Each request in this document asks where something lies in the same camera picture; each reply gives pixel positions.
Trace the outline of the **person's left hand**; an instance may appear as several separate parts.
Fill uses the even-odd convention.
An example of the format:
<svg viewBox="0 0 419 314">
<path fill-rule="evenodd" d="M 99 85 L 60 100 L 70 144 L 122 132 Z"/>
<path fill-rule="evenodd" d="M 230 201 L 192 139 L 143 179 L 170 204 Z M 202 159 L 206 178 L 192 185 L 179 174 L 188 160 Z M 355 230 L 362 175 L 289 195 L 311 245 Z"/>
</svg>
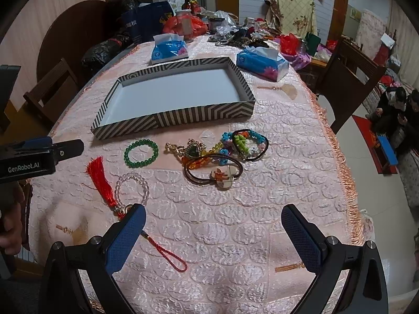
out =
<svg viewBox="0 0 419 314">
<path fill-rule="evenodd" d="M 1 217 L 4 232 L 1 233 L 0 245 L 8 255 L 16 255 L 21 250 L 22 229 L 21 203 L 24 194 L 19 182 L 1 184 Z"/>
</svg>

